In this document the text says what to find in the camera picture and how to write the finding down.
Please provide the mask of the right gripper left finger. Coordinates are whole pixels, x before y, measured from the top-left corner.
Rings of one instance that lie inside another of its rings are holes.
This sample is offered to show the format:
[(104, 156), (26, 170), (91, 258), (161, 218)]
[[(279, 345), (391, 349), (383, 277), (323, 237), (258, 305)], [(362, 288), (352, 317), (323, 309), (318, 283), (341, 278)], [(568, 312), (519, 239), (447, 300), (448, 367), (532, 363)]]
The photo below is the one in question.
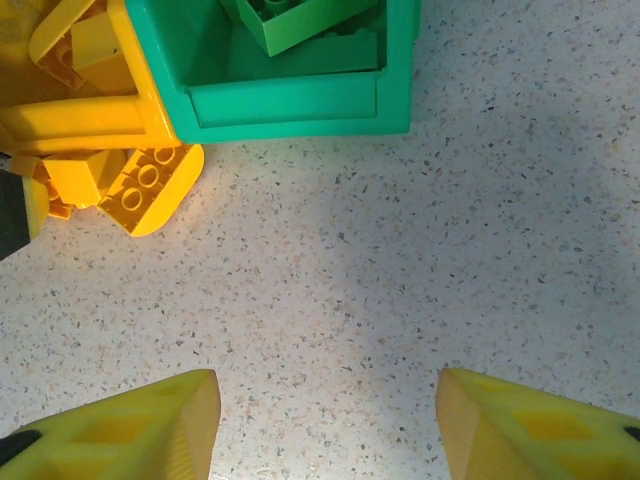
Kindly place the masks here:
[(221, 415), (197, 369), (24, 425), (1, 440), (4, 479), (206, 479)]

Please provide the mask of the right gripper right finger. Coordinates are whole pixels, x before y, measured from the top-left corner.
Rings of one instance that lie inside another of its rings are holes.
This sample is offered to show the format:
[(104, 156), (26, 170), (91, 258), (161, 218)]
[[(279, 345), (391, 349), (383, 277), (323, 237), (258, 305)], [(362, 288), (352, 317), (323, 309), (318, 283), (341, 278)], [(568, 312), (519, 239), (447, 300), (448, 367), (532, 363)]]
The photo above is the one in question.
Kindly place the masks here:
[(636, 479), (638, 419), (445, 368), (436, 416), (454, 479)]

